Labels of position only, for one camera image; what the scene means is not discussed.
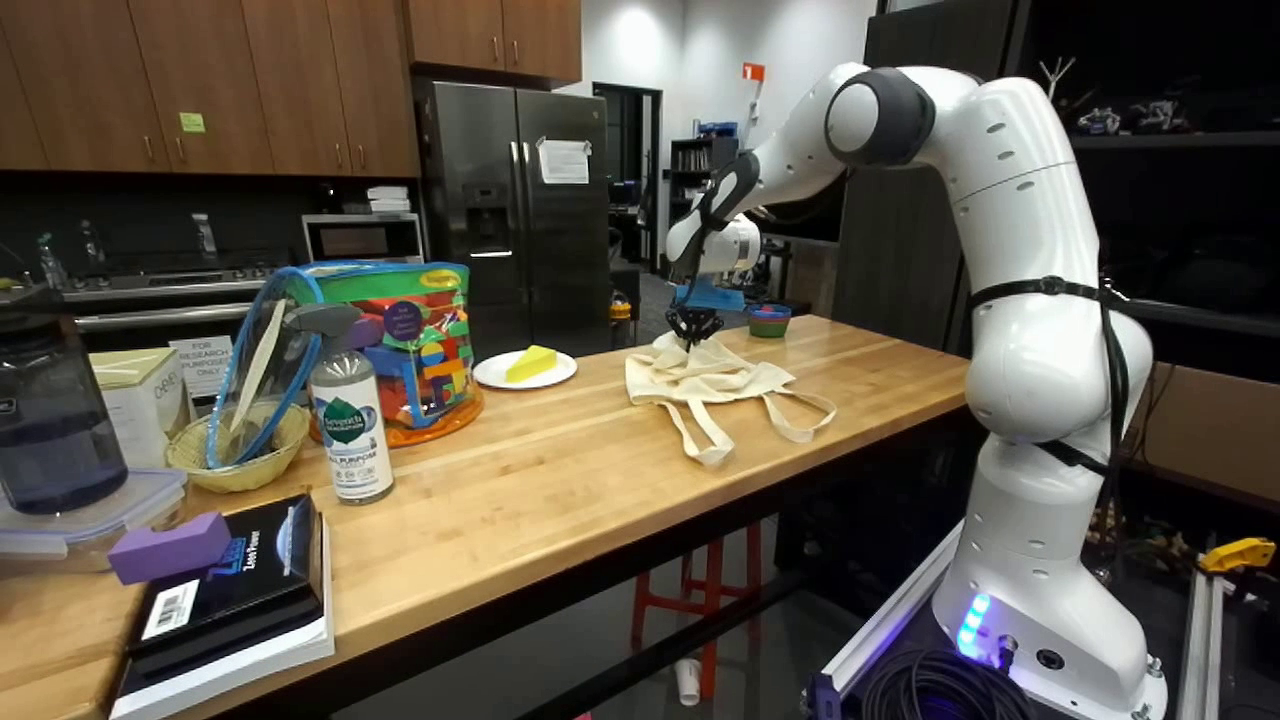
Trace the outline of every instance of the blender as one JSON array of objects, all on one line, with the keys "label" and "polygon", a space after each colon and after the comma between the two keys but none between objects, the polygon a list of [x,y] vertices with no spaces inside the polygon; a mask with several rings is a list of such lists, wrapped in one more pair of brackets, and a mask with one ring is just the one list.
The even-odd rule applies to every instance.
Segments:
[{"label": "blender", "polygon": [[126,480],[114,428],[54,287],[0,296],[0,494],[54,517]]}]

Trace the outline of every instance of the stool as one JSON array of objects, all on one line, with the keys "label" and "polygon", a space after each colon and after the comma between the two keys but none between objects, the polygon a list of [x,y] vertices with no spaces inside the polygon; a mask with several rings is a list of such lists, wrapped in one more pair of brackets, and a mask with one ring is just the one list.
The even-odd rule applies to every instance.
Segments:
[{"label": "stool", "polygon": [[[647,572],[634,577],[632,596],[632,653],[640,653],[644,641],[644,612],[647,607],[672,607],[672,612],[695,612],[710,615],[724,600],[747,596],[759,589],[759,525],[744,530],[747,537],[747,584],[724,584],[724,537],[708,546],[708,572],[692,577],[692,554],[680,558],[680,596],[659,596],[647,584]],[[716,698],[716,641],[701,649],[701,698]]]}]

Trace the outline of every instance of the book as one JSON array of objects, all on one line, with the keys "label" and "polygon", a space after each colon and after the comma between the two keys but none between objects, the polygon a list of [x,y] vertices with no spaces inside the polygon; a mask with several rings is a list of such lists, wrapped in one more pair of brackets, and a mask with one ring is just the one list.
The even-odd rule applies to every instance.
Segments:
[{"label": "book", "polygon": [[234,512],[229,530],[229,565],[146,593],[113,717],[171,717],[335,653],[329,532],[312,502]]}]

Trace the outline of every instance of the backsplash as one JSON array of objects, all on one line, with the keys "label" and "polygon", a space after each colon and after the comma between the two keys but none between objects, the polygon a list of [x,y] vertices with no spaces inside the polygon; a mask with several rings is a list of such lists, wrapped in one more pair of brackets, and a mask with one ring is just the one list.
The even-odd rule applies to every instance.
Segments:
[{"label": "backsplash", "polygon": [[224,263],[298,261],[298,218],[358,205],[373,181],[298,177],[0,177],[0,276],[35,268],[53,233],[67,273],[84,268],[80,220],[113,273],[200,263],[191,211],[208,211]]}]

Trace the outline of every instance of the microwave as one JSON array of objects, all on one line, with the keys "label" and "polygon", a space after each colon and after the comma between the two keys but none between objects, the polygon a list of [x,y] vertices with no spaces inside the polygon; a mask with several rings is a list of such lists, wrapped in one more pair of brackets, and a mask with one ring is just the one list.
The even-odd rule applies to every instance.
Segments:
[{"label": "microwave", "polygon": [[302,218],[302,261],[423,261],[423,233],[415,211],[397,218]]}]

